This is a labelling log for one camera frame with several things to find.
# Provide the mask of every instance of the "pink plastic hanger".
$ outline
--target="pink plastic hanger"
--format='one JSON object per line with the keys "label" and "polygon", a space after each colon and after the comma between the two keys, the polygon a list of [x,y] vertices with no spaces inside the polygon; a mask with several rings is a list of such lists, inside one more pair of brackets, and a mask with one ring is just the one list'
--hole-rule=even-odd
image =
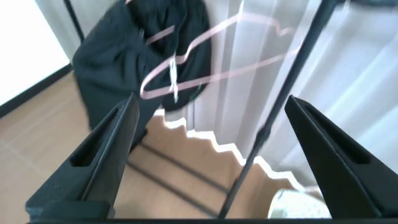
{"label": "pink plastic hanger", "polygon": [[[140,89],[141,98],[149,100],[152,98],[156,98],[158,96],[172,93],[173,91],[176,91],[176,90],[177,91],[185,90],[187,88],[195,87],[198,85],[215,82],[215,81],[222,80],[222,79],[229,78],[229,77],[235,77],[237,75],[242,75],[246,72],[255,70],[257,68],[264,67],[266,65],[270,65],[270,64],[277,62],[279,60],[282,60],[286,57],[291,57],[291,56],[294,56],[297,54],[301,44],[296,49],[291,50],[291,51],[287,52],[286,54],[280,54],[275,57],[260,61],[258,63],[254,63],[252,65],[245,66],[243,68],[230,70],[228,72],[222,72],[222,73],[218,73],[218,74],[214,74],[214,75],[209,75],[207,77],[197,78],[194,80],[179,83],[174,88],[171,88],[171,86],[167,86],[167,87],[163,87],[163,88],[158,88],[156,90],[145,91],[145,86],[148,85],[148,83],[151,80],[153,80],[158,74],[163,72],[166,68],[169,68],[170,61],[175,60],[175,63],[177,65],[181,65],[181,64],[185,63],[190,55],[190,52],[195,47],[197,47],[205,40],[207,40],[210,37],[212,37],[213,35],[221,32],[222,30],[225,30],[227,27],[229,27],[235,23],[239,23],[241,21],[247,21],[247,22],[255,22],[255,23],[259,23],[259,24],[268,24],[269,26],[272,26],[273,28],[275,28],[277,35],[280,37],[294,32],[294,29],[292,29],[292,28],[281,29],[279,22],[273,18],[263,16],[261,14],[253,14],[253,13],[243,12],[243,2],[244,1],[242,1],[239,13],[237,13],[233,17],[230,17],[229,19],[224,20],[223,22],[220,22],[217,26],[214,26],[210,30],[202,33],[197,38],[195,38],[188,46],[187,52],[184,55],[176,55],[176,56],[169,57],[168,59],[164,60],[161,64],[159,64],[155,69],[153,69],[142,81],[141,89]],[[171,34],[173,31],[174,31],[174,26],[171,26],[165,30],[162,30],[159,33],[153,35],[152,37],[149,37],[147,39],[146,44],[149,45],[149,44],[165,37],[166,35]]]}

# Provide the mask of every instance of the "white curtain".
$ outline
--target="white curtain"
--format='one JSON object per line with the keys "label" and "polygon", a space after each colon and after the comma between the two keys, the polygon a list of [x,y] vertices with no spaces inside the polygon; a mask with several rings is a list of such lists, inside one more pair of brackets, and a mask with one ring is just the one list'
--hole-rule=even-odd
{"label": "white curtain", "polygon": [[[77,35],[60,1],[36,0],[67,55]],[[72,1],[84,33],[114,1]],[[213,37],[213,73],[241,68],[296,49],[320,0],[206,0],[211,25],[243,11],[277,19],[295,29],[278,37],[275,29],[242,22]],[[398,172],[398,11],[341,6],[333,14],[291,94],[309,101],[371,153]],[[292,65],[286,58],[251,73],[212,83],[184,110],[187,128],[214,131],[219,144],[235,143],[246,157]],[[299,182],[315,183],[290,123],[281,111],[260,155],[277,171],[292,171]]]}

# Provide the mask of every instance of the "black baseboard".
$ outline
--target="black baseboard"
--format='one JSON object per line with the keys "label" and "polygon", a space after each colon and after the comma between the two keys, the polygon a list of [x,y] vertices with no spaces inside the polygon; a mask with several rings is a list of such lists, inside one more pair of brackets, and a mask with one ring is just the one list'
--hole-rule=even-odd
{"label": "black baseboard", "polygon": [[35,95],[39,94],[41,91],[64,77],[66,74],[72,71],[72,65],[68,64],[61,68],[60,70],[56,71],[55,73],[51,74],[49,77],[43,79],[42,81],[38,82],[34,86],[30,87],[29,89],[25,90],[21,94],[17,95],[13,99],[7,101],[5,104],[0,106],[0,118],[7,115],[18,106],[24,104],[26,101],[30,100]]}

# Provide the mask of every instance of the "brown floor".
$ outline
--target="brown floor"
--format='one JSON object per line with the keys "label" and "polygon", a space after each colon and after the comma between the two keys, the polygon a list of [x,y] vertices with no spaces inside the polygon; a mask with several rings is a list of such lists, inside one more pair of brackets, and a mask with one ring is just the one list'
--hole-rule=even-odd
{"label": "brown floor", "polygon": [[[241,166],[231,152],[217,153],[210,141],[187,138],[185,127],[168,129],[162,116],[148,124],[144,142],[230,187]],[[24,223],[25,201],[88,135],[87,118],[71,75],[0,119],[1,223]],[[194,176],[138,146],[129,156],[218,212],[225,196]],[[269,179],[259,165],[249,171],[228,218],[266,218],[278,189],[288,180]],[[115,202],[118,218],[208,218],[195,207],[127,167]]]}

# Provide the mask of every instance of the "dark clothing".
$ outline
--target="dark clothing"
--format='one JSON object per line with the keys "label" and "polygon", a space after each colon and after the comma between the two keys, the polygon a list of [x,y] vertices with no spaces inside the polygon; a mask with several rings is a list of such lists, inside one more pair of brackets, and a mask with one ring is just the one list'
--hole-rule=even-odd
{"label": "dark clothing", "polygon": [[[174,25],[172,34],[146,45],[146,39]],[[106,114],[131,92],[139,96],[144,77],[158,64],[184,54],[189,43],[209,29],[202,0],[125,0],[116,2],[104,15],[73,57],[73,67],[81,97],[93,129]],[[199,45],[183,65],[177,65],[178,83],[210,75],[211,42]],[[164,70],[147,86],[154,90],[170,85],[169,70]],[[140,117],[136,141],[147,122],[162,105],[166,111],[178,110],[194,100],[205,85],[151,100],[139,99]]]}

